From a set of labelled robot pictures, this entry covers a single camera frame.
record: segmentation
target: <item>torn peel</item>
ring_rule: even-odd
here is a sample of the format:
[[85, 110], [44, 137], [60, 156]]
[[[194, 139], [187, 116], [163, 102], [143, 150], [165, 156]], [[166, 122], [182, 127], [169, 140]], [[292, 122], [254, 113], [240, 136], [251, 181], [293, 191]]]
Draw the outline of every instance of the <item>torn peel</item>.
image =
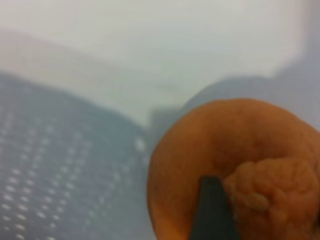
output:
[[243, 239], [292, 240], [289, 232], [295, 232], [295, 240], [320, 238], [313, 230], [319, 182], [306, 161], [286, 157], [246, 162], [223, 183]]

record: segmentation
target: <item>orange fruit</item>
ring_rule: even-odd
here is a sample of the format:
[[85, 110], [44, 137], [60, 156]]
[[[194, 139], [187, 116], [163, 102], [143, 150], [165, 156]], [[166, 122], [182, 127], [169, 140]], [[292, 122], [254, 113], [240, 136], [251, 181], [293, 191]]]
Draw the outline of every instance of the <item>orange fruit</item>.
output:
[[214, 101], [165, 134], [147, 182], [158, 240], [188, 239], [202, 176], [222, 180], [243, 240], [320, 239], [320, 135], [285, 109]]

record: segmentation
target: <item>white surface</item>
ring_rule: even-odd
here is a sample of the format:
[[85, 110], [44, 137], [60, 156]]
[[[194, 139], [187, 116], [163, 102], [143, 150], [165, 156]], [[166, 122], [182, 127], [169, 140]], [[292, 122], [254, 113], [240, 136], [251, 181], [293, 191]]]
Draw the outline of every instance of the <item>white surface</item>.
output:
[[0, 68], [146, 125], [224, 77], [272, 76], [302, 49], [307, 3], [0, 0]]

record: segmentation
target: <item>gray fabric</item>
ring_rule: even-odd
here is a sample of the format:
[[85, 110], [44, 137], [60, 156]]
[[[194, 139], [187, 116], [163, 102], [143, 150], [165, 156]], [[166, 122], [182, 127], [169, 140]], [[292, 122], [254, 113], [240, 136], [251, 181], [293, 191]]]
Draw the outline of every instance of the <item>gray fabric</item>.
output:
[[120, 114], [0, 75], [0, 239], [152, 239], [146, 157]]

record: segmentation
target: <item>dotted pattern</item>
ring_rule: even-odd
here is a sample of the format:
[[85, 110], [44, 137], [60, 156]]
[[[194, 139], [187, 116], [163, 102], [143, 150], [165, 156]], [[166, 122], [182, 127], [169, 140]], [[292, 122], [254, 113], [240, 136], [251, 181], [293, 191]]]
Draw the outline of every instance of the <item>dotted pattern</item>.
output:
[[152, 239], [145, 152], [119, 114], [0, 75], [0, 238]]

